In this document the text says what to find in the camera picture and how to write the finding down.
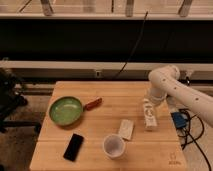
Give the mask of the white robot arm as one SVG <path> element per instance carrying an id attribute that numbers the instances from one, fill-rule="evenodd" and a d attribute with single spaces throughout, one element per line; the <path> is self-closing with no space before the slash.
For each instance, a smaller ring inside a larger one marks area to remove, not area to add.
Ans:
<path id="1" fill-rule="evenodd" d="M 151 87 L 146 97 L 158 106 L 170 95 L 213 127 L 213 97 L 182 84 L 179 77 L 180 71 L 175 65 L 152 70 L 148 75 Z"/>

